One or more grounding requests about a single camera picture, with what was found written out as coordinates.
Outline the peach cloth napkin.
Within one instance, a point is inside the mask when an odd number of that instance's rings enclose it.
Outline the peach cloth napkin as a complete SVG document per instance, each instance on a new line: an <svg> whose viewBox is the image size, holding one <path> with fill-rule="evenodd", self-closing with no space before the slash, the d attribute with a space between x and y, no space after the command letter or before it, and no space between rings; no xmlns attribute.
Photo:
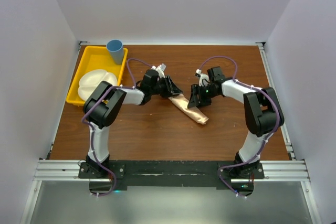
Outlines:
<svg viewBox="0 0 336 224"><path fill-rule="evenodd" d="M198 124L205 125L209 118L197 107L188 108L189 100L183 95L169 97L169 100L185 115Z"/></svg>

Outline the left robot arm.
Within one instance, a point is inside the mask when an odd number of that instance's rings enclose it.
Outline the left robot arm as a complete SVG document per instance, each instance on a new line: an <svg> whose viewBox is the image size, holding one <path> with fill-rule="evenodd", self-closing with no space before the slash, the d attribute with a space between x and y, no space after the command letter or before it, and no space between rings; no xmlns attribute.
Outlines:
<svg viewBox="0 0 336 224"><path fill-rule="evenodd" d="M170 98L182 93L162 70L147 70L133 87L113 86L101 81L83 106L81 121L89 126L90 140L86 161L80 170L97 178L113 177L109 168L109 131L123 105L145 105L154 95Z"/></svg>

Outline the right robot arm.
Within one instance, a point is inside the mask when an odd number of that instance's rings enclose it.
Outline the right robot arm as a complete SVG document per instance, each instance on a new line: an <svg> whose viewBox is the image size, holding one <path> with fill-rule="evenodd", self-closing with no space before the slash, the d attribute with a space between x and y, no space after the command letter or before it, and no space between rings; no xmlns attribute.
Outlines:
<svg viewBox="0 0 336 224"><path fill-rule="evenodd" d="M196 70L198 84L191 86L191 97L187 107L211 105L212 98L223 96L244 105L245 123L248 133L241 149L236 153L233 164L223 166L220 173L246 178L258 167L260 155L272 135L284 124L284 115L275 90L271 87L256 88L234 78L226 78L221 67L207 70L207 74Z"/></svg>

